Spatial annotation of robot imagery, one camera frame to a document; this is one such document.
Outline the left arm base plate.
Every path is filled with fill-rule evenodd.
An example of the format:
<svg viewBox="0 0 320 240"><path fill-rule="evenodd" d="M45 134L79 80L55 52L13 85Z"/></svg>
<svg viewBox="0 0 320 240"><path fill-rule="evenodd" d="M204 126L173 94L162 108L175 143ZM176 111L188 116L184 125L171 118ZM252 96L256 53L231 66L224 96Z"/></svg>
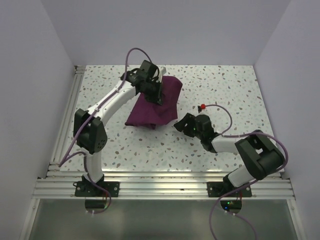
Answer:
<svg viewBox="0 0 320 240"><path fill-rule="evenodd" d="M76 197L106 197L106 191L108 191L112 198L119 196L120 183L118 181L103 181L98 182L97 185L98 187L88 181L74 182L74 195Z"/></svg>

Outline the purple cloth mat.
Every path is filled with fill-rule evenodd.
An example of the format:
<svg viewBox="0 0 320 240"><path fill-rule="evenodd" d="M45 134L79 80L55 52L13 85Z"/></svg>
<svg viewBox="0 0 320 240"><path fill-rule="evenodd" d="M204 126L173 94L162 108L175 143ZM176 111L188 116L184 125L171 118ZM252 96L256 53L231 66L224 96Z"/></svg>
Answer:
<svg viewBox="0 0 320 240"><path fill-rule="evenodd" d="M126 126L144 127L154 130L178 118L177 103L183 83L174 76L162 77L162 105L147 102L141 94L128 119Z"/></svg>

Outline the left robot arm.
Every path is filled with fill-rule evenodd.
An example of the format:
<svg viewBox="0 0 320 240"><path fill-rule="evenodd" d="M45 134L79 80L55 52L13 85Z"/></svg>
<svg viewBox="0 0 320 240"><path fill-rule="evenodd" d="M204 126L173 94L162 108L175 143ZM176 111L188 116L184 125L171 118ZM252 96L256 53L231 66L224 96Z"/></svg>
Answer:
<svg viewBox="0 0 320 240"><path fill-rule="evenodd" d="M142 94L152 106L161 106L162 78L166 72L165 67L144 60L139 68L126 71L117 85L99 102L87 110L78 109L75 112L74 139L86 157L83 176L89 181L86 190L92 196L99 196L104 190L101 182L104 177L101 151L108 141L106 124L124 104L138 94Z"/></svg>

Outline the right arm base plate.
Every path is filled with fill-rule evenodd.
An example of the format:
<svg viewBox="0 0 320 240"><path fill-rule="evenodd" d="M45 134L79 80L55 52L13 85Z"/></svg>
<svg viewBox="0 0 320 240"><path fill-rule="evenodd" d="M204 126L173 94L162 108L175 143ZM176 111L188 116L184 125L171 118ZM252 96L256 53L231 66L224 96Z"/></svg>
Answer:
<svg viewBox="0 0 320 240"><path fill-rule="evenodd" d="M206 183L206 186L207 186L207 194L209 198L219 198L222 195L236 189L236 187L233 187L232 185L228 186L222 181L208 181ZM243 198L250 198L252 196L253 195L252 195L252 190L250 186L228 195L228 197L243 197Z"/></svg>

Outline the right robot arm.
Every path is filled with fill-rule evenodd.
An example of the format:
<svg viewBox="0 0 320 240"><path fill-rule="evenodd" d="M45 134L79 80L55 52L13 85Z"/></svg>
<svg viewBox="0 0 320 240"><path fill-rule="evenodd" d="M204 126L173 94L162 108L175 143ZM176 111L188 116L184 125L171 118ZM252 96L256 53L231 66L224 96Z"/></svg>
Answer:
<svg viewBox="0 0 320 240"><path fill-rule="evenodd" d="M242 186L263 180L281 168L286 156L272 142L271 136L260 130L240 136L224 136L214 131L208 115L187 113L174 128L191 138L198 138L202 147L211 153L238 154L243 166L223 177L219 187L213 187L218 196L235 196Z"/></svg>

